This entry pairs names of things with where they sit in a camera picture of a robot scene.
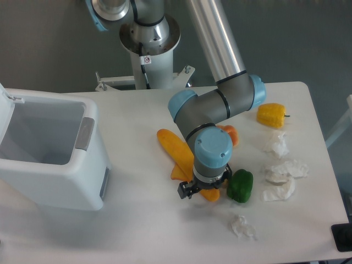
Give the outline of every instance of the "black cable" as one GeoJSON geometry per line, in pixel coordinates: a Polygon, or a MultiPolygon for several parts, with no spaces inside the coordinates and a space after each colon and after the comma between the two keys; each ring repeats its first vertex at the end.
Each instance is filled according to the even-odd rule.
{"type": "MultiPolygon", "coordinates": [[[[143,43],[139,42],[139,57],[143,56],[142,48],[143,48],[143,43]]],[[[143,64],[141,64],[141,70],[142,70],[142,73],[144,74],[144,77],[145,77],[145,83],[146,83],[147,89],[149,90],[150,85],[149,85],[149,81],[148,81],[148,77],[147,77],[147,72],[145,71],[145,67],[143,64]]]]}
{"type": "Polygon", "coordinates": [[[136,6],[136,2],[135,0],[131,0],[131,6],[132,6],[132,10],[133,10],[133,19],[134,21],[138,20],[138,11],[137,11],[137,6],[136,6]]]}
{"type": "Polygon", "coordinates": [[[343,262],[341,262],[340,264],[346,264],[346,263],[349,262],[350,260],[352,260],[352,257],[345,259],[345,260],[344,260],[343,262]]]}

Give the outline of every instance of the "bell pepper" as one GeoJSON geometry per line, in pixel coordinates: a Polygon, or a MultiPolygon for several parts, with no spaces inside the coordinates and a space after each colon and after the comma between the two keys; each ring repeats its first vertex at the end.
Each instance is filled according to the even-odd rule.
{"type": "Polygon", "coordinates": [[[239,169],[228,179],[227,196],[236,202],[245,203],[252,193],[253,174],[239,169]]]}
{"type": "Polygon", "coordinates": [[[273,128],[281,128],[284,125],[286,108],[279,103],[265,103],[258,107],[257,121],[273,128]]]}

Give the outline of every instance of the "gray floor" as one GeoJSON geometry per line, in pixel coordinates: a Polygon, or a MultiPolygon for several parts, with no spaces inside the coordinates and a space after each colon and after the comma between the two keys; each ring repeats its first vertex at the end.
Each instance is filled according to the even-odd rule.
{"type": "MultiPolygon", "coordinates": [[[[184,1],[167,0],[181,28],[174,70],[196,68],[195,86],[214,85],[184,1]]],[[[352,94],[352,1],[223,1],[249,73],[264,82],[303,81],[324,136],[352,94]]],[[[0,82],[54,92],[93,91],[101,77],[132,75],[118,29],[98,32],[82,0],[0,0],[0,82]]],[[[352,193],[352,128],[329,149],[342,193],[352,193]]]]}

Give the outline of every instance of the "white paper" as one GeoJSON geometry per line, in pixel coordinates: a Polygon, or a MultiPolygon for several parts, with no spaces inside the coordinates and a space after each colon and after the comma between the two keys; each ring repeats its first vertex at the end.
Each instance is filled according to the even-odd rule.
{"type": "Polygon", "coordinates": [[[287,174],[280,174],[272,171],[265,174],[265,179],[271,183],[286,183],[289,180],[287,174]]]}
{"type": "Polygon", "coordinates": [[[294,159],[285,161],[284,163],[276,166],[267,166],[266,171],[269,171],[271,174],[292,176],[296,179],[307,177],[309,168],[307,164],[294,159]]]}
{"type": "Polygon", "coordinates": [[[273,152],[277,158],[282,158],[287,155],[289,150],[287,148],[284,136],[284,131],[275,130],[263,150],[265,152],[273,152]]]}
{"type": "Polygon", "coordinates": [[[247,220],[244,216],[238,214],[230,222],[233,232],[238,238],[245,234],[249,238],[256,239],[256,230],[255,228],[247,223],[247,220]]]}
{"type": "Polygon", "coordinates": [[[262,200],[264,202],[286,200],[294,192],[296,183],[293,177],[288,177],[288,182],[280,186],[270,186],[262,193],[262,200]]]}

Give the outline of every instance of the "silver metal tube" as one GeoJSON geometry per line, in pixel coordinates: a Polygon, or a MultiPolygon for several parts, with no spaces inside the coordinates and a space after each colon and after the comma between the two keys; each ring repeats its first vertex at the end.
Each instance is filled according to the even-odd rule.
{"type": "Polygon", "coordinates": [[[129,0],[92,0],[92,5],[99,16],[109,21],[123,18],[129,10],[129,0]]]}
{"type": "Polygon", "coordinates": [[[135,0],[137,22],[155,24],[164,17],[164,0],[135,0]]]}
{"type": "Polygon", "coordinates": [[[187,3],[215,81],[245,70],[220,0],[188,0],[187,3]]]}
{"type": "Polygon", "coordinates": [[[120,8],[125,5],[125,0],[101,0],[101,2],[110,8],[120,8]]]}
{"type": "Polygon", "coordinates": [[[130,28],[130,37],[137,44],[143,43],[145,48],[160,47],[161,44],[168,40],[169,32],[169,24],[164,18],[154,26],[141,26],[133,22],[130,28]]]}

